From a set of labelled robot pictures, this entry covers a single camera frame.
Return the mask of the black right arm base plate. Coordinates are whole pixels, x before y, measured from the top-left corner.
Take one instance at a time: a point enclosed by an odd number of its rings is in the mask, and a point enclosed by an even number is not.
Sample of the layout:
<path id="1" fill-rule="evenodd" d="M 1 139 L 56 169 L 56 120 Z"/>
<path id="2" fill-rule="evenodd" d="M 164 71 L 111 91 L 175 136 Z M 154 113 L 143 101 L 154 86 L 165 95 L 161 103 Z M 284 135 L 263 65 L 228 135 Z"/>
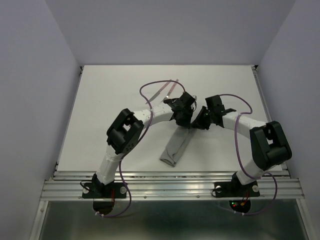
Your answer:
<path id="1" fill-rule="evenodd" d="M 232 181 L 219 181 L 214 183 L 211 195 L 215 198 L 242 198 L 259 197 L 260 190 L 257 181 L 242 185 Z"/>

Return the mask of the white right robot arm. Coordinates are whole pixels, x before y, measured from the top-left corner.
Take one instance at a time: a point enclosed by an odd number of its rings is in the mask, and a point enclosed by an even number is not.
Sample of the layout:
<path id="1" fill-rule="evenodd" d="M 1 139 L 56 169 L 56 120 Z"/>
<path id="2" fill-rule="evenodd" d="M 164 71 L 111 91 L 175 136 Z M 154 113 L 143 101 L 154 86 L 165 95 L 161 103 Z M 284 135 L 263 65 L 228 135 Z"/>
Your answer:
<path id="1" fill-rule="evenodd" d="M 226 96 L 243 101 L 249 110 L 238 112 L 233 108 L 225 108 L 221 99 L 224 96 L 220 94 L 207 97 L 206 106 L 201 108 L 191 126 L 195 129 L 208 130 L 214 124 L 234 131 L 235 151 L 240 170 L 234 174 L 230 189 L 233 194 L 242 195 L 248 190 L 248 184 L 260 179 L 274 166 L 291 159 L 292 150 L 279 122 L 263 122 L 248 117 L 253 113 L 253 108 L 242 97 L 234 94 Z M 243 164 L 241 160 L 239 134 L 250 141 L 252 158 L 247 164 Z"/>

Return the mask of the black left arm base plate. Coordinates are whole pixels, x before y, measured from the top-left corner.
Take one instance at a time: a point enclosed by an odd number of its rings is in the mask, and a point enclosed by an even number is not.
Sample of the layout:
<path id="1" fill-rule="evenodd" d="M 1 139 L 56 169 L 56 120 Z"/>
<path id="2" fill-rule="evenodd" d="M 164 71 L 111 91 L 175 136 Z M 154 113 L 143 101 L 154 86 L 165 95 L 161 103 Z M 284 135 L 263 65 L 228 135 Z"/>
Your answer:
<path id="1" fill-rule="evenodd" d="M 97 189 L 91 181 L 80 182 L 83 199 L 125 199 L 127 188 L 123 182 L 112 182 Z"/>

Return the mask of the grey cloth napkin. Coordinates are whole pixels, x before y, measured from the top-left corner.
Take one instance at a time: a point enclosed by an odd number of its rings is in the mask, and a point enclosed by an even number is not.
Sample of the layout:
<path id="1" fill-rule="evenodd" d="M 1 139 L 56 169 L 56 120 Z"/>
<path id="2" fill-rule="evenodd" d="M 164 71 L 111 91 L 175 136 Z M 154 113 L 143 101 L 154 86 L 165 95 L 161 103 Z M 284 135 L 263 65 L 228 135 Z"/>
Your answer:
<path id="1" fill-rule="evenodd" d="M 195 132 L 195 128 L 178 126 L 165 146 L 159 160 L 174 168 L 183 156 Z"/>

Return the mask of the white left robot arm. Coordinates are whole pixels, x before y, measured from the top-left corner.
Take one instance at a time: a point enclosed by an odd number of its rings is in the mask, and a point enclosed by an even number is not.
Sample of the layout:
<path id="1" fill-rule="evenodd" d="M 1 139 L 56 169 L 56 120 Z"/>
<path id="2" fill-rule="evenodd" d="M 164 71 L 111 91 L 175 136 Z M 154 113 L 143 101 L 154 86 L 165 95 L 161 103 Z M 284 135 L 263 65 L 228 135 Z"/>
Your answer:
<path id="1" fill-rule="evenodd" d="M 144 110 L 123 109 L 108 128 L 107 148 L 99 169 L 92 177 L 94 191 L 100 197 L 111 193 L 111 183 L 120 161 L 139 143 L 142 133 L 153 125 L 174 121 L 181 129 L 190 129 L 197 97 L 184 92 Z"/>

